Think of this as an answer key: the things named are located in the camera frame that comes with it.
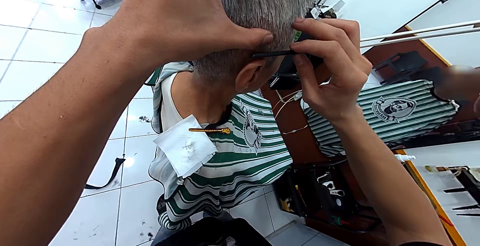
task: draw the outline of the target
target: wrist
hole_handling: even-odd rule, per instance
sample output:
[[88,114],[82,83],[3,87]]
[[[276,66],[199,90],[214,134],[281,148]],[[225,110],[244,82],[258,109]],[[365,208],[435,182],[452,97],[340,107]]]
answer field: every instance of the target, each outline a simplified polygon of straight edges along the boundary
[[117,71],[127,72],[133,77],[150,75],[160,65],[168,62],[160,53],[150,54],[150,50],[151,47],[136,41],[134,36],[111,31],[104,25],[87,30],[77,53],[101,58],[100,63],[110,64]]
[[360,106],[355,105],[349,112],[343,113],[341,116],[336,119],[329,120],[332,126],[337,130],[348,129],[353,125],[366,123],[365,117],[363,116],[363,110]]

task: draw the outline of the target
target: neck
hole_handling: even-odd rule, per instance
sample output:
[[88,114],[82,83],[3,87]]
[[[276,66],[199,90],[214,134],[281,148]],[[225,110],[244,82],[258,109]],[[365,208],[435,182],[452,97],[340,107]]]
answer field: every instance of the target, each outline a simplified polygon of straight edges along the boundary
[[172,83],[172,98],[182,118],[193,114],[199,123],[216,123],[236,93],[232,86],[208,84],[195,72],[179,72]]

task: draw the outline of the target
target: gold hair clip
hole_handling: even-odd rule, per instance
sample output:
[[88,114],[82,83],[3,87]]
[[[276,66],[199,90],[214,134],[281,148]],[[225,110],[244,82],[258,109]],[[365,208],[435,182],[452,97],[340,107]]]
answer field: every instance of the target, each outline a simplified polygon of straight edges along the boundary
[[188,129],[190,132],[204,132],[204,133],[223,133],[229,134],[231,133],[230,128],[220,128],[220,129],[197,129],[197,128],[190,128]]

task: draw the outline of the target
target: barber cape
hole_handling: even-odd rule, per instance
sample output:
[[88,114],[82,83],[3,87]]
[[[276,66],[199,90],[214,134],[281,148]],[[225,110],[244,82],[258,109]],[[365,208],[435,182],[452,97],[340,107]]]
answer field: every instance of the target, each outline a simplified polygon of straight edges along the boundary
[[[161,82],[173,73],[193,69],[188,63],[163,66],[153,92],[152,126],[156,132],[162,132]],[[166,212],[159,216],[165,228],[185,229],[191,225],[190,216],[201,211],[218,216],[275,181],[291,165],[272,106],[264,98],[255,93],[237,95],[232,99],[230,119],[218,128],[225,127],[231,129],[230,134],[208,134],[218,152],[183,180],[157,148],[149,175],[165,188]]]
[[[357,104],[383,142],[395,145],[432,131],[457,113],[457,104],[435,97],[433,91],[431,81],[409,81],[364,89],[358,96]],[[343,153],[340,138],[330,122],[311,108],[303,112],[320,151],[325,156]]]

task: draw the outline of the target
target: barber's hand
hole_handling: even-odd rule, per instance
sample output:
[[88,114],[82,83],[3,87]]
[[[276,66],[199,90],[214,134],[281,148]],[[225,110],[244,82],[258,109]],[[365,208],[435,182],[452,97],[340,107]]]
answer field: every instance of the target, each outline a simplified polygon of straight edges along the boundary
[[293,43],[290,48],[298,53],[310,53],[323,58],[324,64],[332,73],[328,84],[318,86],[314,68],[308,58],[303,54],[295,55],[303,100],[331,123],[361,114],[356,102],[372,70],[372,64],[360,53],[358,22],[297,18],[293,27],[314,36],[316,40]]
[[88,34],[114,42],[137,65],[158,67],[225,49],[253,50],[271,43],[272,33],[243,28],[226,15],[221,0],[124,0],[115,16]]

